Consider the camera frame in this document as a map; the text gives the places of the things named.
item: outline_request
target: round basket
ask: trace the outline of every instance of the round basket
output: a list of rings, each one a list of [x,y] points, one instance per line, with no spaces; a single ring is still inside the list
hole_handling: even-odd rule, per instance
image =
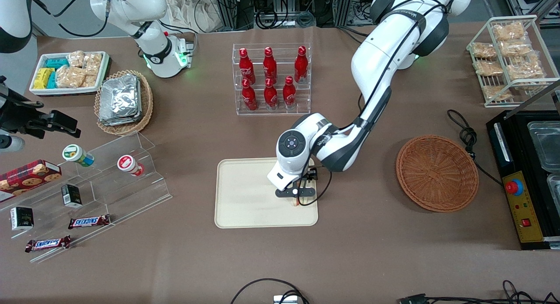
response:
[[[150,118],[152,117],[152,111],[154,110],[154,97],[152,95],[152,89],[150,89],[150,85],[146,80],[146,77],[142,75],[142,73],[138,71],[119,71],[107,77],[107,79],[116,79],[117,77],[122,77],[125,74],[134,74],[136,77],[140,79],[140,95],[142,99],[142,119],[138,122],[133,123],[125,123],[122,125],[116,126],[105,126],[100,121],[98,121],[98,127],[100,127],[104,132],[108,134],[114,135],[127,135],[134,131],[140,131],[146,127],[148,122],[150,122]],[[94,113],[99,118],[99,100],[101,95],[102,89],[99,88],[97,94],[95,95],[95,105],[94,105]]]
[[[414,202],[436,212],[466,207],[478,190],[478,171],[470,155],[437,135],[408,141],[396,157],[396,176]]]

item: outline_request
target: small black box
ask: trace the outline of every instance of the small black box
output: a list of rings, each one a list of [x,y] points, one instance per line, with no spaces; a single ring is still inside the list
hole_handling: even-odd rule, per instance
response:
[[[62,186],[62,199],[64,205],[70,208],[82,207],[82,198],[80,198],[80,189],[76,186],[66,184]]]
[[[33,210],[24,206],[15,206],[10,210],[12,230],[30,230],[33,228]]]

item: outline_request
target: red emergency stop button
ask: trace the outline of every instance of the red emergency stop button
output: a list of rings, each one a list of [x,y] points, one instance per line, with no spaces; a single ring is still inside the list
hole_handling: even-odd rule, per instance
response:
[[[518,179],[506,182],[506,192],[514,196],[519,196],[523,193],[523,183]]]

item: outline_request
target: yellow panel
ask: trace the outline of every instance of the yellow panel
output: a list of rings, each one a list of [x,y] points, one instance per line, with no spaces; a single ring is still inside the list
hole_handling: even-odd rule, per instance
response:
[[[531,197],[527,191],[527,184],[523,178],[523,173],[519,171],[504,177],[502,180],[504,181],[504,185],[506,185],[506,183],[514,179],[518,179],[522,182],[523,193],[515,196],[506,192],[506,195],[510,203],[511,214],[514,216],[515,228],[518,231],[519,241],[522,243],[542,242],[543,233],[540,230],[539,221],[536,218],[535,209],[533,208]],[[524,227],[522,225],[523,219],[529,219],[531,221],[531,226]]]

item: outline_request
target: red cookie box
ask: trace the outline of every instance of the red cookie box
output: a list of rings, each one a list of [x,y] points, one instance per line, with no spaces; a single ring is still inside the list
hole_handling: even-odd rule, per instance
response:
[[[20,168],[0,175],[0,202],[59,179],[62,171],[58,165],[38,159]]]

